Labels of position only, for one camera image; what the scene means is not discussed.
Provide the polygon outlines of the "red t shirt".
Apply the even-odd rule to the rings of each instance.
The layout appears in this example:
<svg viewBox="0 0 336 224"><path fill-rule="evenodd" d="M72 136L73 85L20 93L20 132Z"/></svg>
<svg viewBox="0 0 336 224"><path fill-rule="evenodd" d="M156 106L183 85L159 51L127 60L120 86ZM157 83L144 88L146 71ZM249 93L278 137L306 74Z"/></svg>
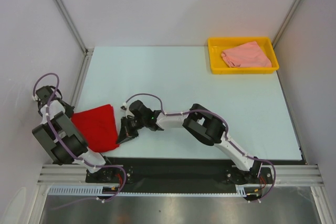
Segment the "red t shirt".
<svg viewBox="0 0 336 224"><path fill-rule="evenodd" d="M105 153L119 147L113 106L106 104L74 113L71 121L84 136L92 151Z"/></svg>

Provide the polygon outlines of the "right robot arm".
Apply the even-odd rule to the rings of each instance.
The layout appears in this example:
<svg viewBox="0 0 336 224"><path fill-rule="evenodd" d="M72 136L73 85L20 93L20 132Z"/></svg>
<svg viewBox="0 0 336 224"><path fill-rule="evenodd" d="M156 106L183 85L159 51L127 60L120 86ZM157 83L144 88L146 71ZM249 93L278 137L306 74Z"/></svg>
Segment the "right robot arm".
<svg viewBox="0 0 336 224"><path fill-rule="evenodd" d="M136 100L130 105L124 103L121 109L125 115L121 118L118 144L138 137L144 127L151 131L184 128L202 144L215 146L227 155L245 181L254 183L261 177L261 161L244 152L229 136L228 124L200 104L193 104L185 112L166 113L162 109L151 110Z"/></svg>

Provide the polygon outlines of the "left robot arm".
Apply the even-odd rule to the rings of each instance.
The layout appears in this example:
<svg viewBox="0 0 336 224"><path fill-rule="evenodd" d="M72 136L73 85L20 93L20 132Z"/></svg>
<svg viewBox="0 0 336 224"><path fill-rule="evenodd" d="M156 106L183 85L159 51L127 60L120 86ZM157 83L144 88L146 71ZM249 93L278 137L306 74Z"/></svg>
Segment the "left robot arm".
<svg viewBox="0 0 336 224"><path fill-rule="evenodd" d="M74 107L63 101L54 86L43 86L36 91L41 123L32 134L54 164L78 164L89 173L97 173L105 182L115 178L116 169L107 164L106 158L92 151L85 137L71 121Z"/></svg>

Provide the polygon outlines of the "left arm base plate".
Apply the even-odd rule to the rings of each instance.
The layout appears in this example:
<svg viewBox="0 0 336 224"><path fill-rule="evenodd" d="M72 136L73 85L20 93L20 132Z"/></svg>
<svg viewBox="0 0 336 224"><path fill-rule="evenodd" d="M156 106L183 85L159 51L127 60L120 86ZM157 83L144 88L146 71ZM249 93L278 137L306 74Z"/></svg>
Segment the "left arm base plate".
<svg viewBox="0 0 336 224"><path fill-rule="evenodd" d="M106 184L106 183L123 183L131 184L136 181L136 176L133 174L133 167L131 165L121 165L125 170L125 175L120 168L100 168L94 173L87 171L86 183Z"/></svg>

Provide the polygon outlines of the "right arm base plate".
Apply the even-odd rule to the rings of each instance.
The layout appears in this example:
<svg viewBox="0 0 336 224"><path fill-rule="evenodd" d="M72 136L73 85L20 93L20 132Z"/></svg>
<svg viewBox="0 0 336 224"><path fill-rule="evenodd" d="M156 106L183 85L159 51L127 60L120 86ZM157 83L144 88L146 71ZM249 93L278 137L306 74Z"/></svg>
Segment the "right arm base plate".
<svg viewBox="0 0 336 224"><path fill-rule="evenodd" d="M249 171L242 171L237 167L227 167L224 170L226 180L236 185L265 183L270 185L274 182L271 169L268 167L257 166Z"/></svg>

